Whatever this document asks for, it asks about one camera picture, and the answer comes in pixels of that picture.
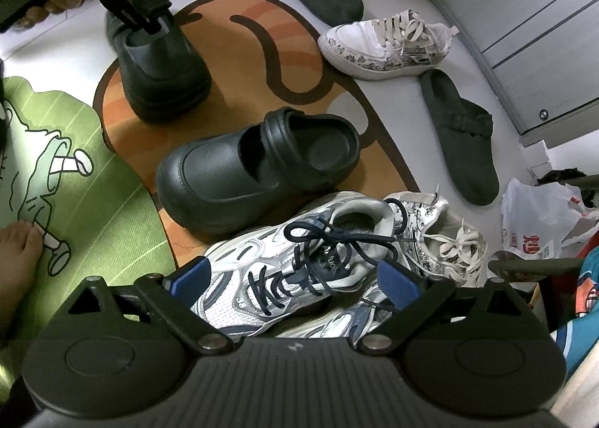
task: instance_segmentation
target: foot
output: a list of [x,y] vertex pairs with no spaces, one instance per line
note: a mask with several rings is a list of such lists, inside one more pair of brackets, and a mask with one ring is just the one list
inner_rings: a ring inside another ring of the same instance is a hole
[[33,284],[42,249],[42,235],[29,222],[20,220],[0,229],[0,334]]

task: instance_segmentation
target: blue pad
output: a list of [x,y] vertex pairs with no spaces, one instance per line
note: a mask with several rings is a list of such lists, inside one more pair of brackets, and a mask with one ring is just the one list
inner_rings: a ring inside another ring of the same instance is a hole
[[398,310],[403,310],[420,298],[420,288],[401,272],[400,266],[397,268],[387,261],[381,261],[378,263],[376,275],[378,287]]
[[185,307],[191,308],[210,286],[211,275],[210,261],[204,256],[197,256],[167,276],[165,279],[169,280],[170,284],[163,281],[163,285]]

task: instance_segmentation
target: shoe tongue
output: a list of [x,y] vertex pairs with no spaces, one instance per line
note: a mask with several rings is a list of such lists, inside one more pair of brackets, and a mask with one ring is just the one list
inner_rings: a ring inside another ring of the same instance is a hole
[[[341,250],[345,257],[345,247],[342,246]],[[350,269],[341,265],[343,259],[339,254],[339,248],[323,245],[310,256],[310,259],[312,268],[326,282],[343,279],[350,274]]]
[[[341,265],[343,258],[345,257],[345,246],[340,246],[339,248],[342,251],[341,254],[339,254],[338,248],[332,249],[330,246],[323,245],[310,255],[310,265],[312,266],[312,269],[325,282],[343,279],[344,277],[348,277],[351,272],[349,268],[345,268]],[[285,281],[289,284],[298,284],[306,280],[307,277],[307,269],[303,267],[299,271],[285,277]],[[311,280],[311,283],[318,283],[318,280],[313,279]]]

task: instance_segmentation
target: plastic bag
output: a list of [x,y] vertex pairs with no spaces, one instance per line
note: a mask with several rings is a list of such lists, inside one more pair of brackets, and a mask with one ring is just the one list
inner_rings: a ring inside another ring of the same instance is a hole
[[503,249],[527,259],[576,257],[599,231],[599,210],[582,203],[580,189],[512,179],[501,202]]

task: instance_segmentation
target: white shoelace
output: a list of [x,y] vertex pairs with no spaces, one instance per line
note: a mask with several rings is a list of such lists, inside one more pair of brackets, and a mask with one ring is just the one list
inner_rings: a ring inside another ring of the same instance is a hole
[[468,272],[470,272],[472,266],[477,266],[480,257],[477,247],[479,233],[476,230],[467,233],[463,228],[463,219],[455,238],[441,234],[425,234],[424,236],[428,239],[441,242],[439,256],[443,261],[454,262],[460,267],[466,268]]
[[403,11],[393,17],[385,17],[384,19],[373,19],[371,21],[374,34],[383,48],[387,47],[387,43],[391,46],[401,47],[403,53],[405,42],[413,43],[423,35],[424,21],[415,12],[410,10]]

